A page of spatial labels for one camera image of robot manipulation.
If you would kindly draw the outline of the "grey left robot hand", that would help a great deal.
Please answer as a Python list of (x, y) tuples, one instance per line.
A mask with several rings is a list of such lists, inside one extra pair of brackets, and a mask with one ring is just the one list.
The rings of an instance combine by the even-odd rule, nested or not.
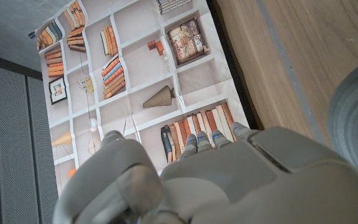
[(54, 223), (358, 223), (358, 170), (282, 127), (233, 123), (188, 137), (158, 173), (142, 145), (108, 132), (68, 181)]

